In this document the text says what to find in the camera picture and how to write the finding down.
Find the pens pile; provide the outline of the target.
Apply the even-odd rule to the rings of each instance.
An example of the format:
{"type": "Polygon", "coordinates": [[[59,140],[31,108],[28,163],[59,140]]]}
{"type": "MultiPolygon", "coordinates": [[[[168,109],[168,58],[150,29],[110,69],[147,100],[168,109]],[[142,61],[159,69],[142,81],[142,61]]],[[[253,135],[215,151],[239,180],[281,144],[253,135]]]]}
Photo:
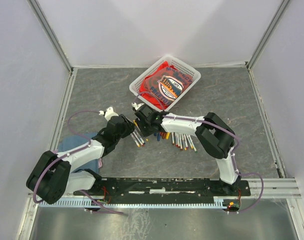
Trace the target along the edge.
{"type": "Polygon", "coordinates": [[[141,134],[137,129],[137,125],[135,122],[131,122],[132,133],[130,134],[132,139],[134,140],[137,147],[144,147],[146,145],[146,141],[143,139],[141,134]]]}

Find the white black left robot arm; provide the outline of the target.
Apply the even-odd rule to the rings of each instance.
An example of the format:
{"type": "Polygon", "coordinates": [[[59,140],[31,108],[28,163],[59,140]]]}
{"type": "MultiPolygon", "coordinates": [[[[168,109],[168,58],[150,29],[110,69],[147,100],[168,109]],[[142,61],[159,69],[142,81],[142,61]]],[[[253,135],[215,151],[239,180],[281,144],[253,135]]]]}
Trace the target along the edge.
{"type": "Polygon", "coordinates": [[[35,203],[57,202],[67,189],[70,175],[76,168],[111,153],[119,141],[135,130],[135,124],[124,115],[112,116],[105,128],[87,143],[59,153],[45,151],[26,181],[35,203]]]}

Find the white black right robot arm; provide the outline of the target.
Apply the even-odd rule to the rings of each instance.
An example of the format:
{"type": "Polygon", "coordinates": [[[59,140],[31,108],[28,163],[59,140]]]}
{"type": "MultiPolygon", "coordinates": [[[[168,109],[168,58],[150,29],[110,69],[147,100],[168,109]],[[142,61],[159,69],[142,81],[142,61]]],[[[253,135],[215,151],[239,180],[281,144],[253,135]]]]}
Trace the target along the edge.
{"type": "Polygon", "coordinates": [[[179,133],[196,137],[208,155],[216,159],[221,191],[233,195],[239,188],[240,172],[235,161],[239,138],[215,113],[206,116],[181,116],[157,111],[144,103],[132,103],[136,122],[145,137],[154,133],[179,133]]]}

